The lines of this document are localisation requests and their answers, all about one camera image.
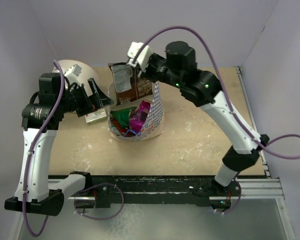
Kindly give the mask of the green chips bag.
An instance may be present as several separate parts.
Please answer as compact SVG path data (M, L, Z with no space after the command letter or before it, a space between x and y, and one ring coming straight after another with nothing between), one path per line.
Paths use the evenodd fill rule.
M134 111L136 110L136 106L134 107L128 107L120 110L112 110L110 112L111 116L118 121L121 127L123 128L129 128L130 124L130 118L131 115L134 114Z

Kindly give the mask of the brown chips bag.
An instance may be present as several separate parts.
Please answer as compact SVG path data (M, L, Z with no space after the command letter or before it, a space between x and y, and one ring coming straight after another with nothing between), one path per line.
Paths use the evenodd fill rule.
M108 65L113 78L116 105L131 103L153 94L153 84L146 78L138 77L139 71L119 62Z

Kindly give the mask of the blue checkered paper bag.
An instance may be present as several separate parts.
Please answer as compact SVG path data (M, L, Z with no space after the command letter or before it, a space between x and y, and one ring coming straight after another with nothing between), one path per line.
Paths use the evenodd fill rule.
M161 99L159 82L152 84L152 95L148 95L137 99L132 102L126 102L121 105L115 103L106 108L107 120L110 128L110 135L120 142L141 142L149 140L163 133L165 113ZM113 124L110 121L111 111L118 111L130 107L137 107L142 101L150 103L150 111L147 115L145 124L141 128L141 131L135 136L124 137L122 134L118 135L118 132L113 128Z

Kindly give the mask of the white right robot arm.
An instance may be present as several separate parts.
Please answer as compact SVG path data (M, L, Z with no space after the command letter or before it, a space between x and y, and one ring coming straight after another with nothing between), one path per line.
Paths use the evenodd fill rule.
M228 137L232 145L212 181L213 192L223 196L240 172L255 165L261 147L270 139L253 130L234 105L226 101L221 82L212 72L197 68L194 48L186 42L174 41L165 47L165 54L162 57L146 45L136 59L141 76L178 88L186 100L208 114Z

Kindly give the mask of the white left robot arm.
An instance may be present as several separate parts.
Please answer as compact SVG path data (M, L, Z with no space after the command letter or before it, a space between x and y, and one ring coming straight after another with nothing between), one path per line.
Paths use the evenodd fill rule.
M8 211L57 216L66 199L93 191L88 172L73 171L56 185L49 185L49 167L59 124L66 113L86 116L114 102L94 77L50 72L38 79L39 90L22 110L24 152L22 170L14 196L4 202Z

